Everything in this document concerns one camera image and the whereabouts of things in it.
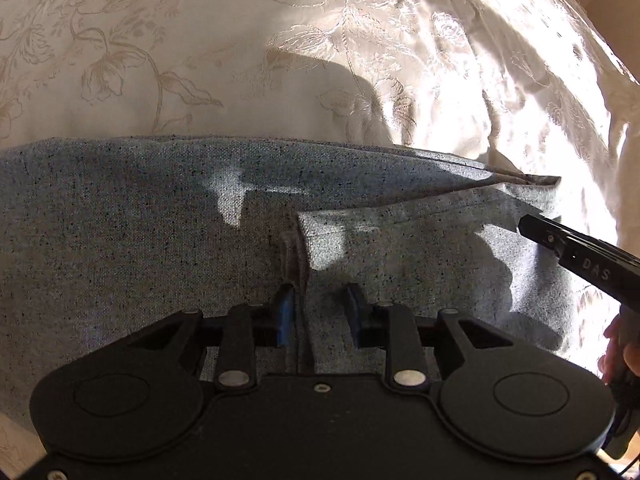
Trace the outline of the person's right hand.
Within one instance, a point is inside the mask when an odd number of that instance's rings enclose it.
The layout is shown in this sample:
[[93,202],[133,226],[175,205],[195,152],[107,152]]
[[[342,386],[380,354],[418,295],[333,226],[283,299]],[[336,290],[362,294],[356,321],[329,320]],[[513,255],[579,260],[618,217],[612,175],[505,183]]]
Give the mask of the person's right hand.
[[612,319],[610,325],[603,332],[603,336],[608,340],[605,354],[598,361],[598,369],[601,373],[602,382],[610,384],[616,376],[616,362],[623,360],[628,370],[636,376],[639,375],[639,344],[630,342],[620,343],[620,328],[623,326],[620,314]]

